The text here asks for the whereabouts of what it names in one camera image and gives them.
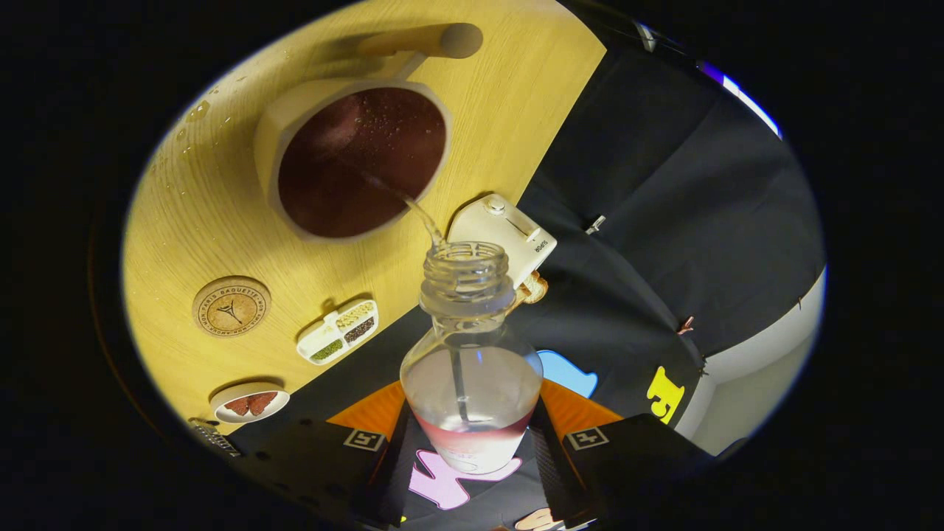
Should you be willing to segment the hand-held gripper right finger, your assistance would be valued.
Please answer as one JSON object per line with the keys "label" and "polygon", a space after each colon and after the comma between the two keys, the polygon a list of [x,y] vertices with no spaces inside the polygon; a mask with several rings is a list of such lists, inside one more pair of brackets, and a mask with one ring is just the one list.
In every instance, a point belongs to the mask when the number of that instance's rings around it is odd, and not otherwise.
{"label": "hand-held gripper right finger", "polygon": [[550,513],[569,528],[654,524],[712,467],[711,454],[657,417],[621,417],[550,380],[529,430]]}

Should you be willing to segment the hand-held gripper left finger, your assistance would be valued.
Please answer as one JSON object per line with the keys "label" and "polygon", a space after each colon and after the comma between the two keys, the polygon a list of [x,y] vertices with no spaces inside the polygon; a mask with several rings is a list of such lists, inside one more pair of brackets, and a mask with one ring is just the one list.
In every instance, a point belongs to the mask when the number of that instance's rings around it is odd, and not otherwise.
{"label": "hand-held gripper left finger", "polygon": [[389,383],[330,419],[304,417],[237,442],[238,473],[333,529],[397,529],[410,486],[415,418]]}

